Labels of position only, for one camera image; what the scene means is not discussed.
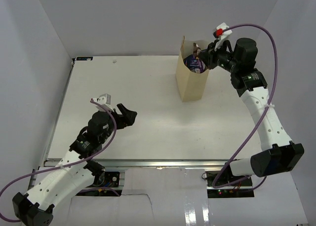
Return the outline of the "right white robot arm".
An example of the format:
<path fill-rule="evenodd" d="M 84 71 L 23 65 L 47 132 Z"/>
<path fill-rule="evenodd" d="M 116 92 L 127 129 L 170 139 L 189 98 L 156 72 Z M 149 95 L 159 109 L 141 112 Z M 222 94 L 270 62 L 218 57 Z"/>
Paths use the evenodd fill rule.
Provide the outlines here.
<path fill-rule="evenodd" d="M 246 105 L 256 126 L 261 152 L 243 159 L 234 159 L 224 170 L 223 181 L 234 186 L 241 176 L 265 177 L 290 172 L 304 148 L 294 143 L 282 126 L 270 98 L 263 74 L 255 67 L 258 49 L 250 38 L 239 38 L 232 48 L 228 40 L 218 38 L 200 53 L 209 69 L 216 66 L 230 73 L 231 84 Z"/>

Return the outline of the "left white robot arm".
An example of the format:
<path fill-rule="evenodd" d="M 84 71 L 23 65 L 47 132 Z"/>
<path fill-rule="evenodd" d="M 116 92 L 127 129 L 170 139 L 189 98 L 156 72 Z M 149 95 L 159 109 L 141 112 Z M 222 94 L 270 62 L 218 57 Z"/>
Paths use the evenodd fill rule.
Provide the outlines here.
<path fill-rule="evenodd" d="M 105 168 L 93 160 L 114 139 L 117 130 L 132 126 L 137 112 L 118 104 L 120 111 L 106 104 L 91 101 L 98 107 L 87 126 L 78 134 L 69 150 L 56 167 L 26 193 L 17 193 L 13 199 L 15 216 L 26 226 L 48 226 L 53 210 L 84 188 L 99 186 L 104 181 Z"/>

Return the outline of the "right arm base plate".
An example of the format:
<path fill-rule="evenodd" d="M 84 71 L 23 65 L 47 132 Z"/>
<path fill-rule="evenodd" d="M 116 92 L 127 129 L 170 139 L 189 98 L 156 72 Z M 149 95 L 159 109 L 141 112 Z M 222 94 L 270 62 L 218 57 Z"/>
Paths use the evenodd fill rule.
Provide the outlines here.
<path fill-rule="evenodd" d="M 252 198 L 254 197 L 253 183 L 251 178 L 247 178 L 241 181 L 241 177 L 229 177 L 227 174 L 223 174 L 216 182 L 216 186 L 230 184 L 233 181 L 237 183 L 225 186 L 223 188 L 214 188 L 212 186 L 215 177 L 218 172 L 206 171 L 201 175 L 201 178 L 206 181 L 207 184 L 207 196 L 209 199 L 212 198 Z"/>

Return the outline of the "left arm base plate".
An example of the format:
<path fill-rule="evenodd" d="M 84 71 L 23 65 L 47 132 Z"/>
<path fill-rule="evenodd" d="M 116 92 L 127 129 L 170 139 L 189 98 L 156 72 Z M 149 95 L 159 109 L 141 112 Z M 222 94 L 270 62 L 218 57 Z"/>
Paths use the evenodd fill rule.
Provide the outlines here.
<path fill-rule="evenodd" d="M 119 186 L 120 172 L 103 172 L 96 177 L 93 183 L 94 187 L 116 188 Z"/>

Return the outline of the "brown chocolate bar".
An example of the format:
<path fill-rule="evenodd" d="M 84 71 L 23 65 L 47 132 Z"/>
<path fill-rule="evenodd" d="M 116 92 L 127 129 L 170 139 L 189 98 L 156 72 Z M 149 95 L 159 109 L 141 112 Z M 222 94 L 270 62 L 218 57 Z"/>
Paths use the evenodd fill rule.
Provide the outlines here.
<path fill-rule="evenodd" d="M 200 53 L 201 53 L 201 48 L 198 46 L 197 43 L 194 42 L 193 43 L 193 55 L 195 57 L 198 57 Z"/>

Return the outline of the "dark purple snack bag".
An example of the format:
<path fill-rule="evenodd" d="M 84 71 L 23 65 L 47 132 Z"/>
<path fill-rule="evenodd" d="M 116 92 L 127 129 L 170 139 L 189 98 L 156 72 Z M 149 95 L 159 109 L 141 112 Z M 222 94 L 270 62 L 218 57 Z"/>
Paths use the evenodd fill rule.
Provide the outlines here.
<path fill-rule="evenodd" d="M 193 73 L 201 74 L 205 71 L 204 62 L 193 54 L 186 57 L 183 62 L 184 65 Z"/>

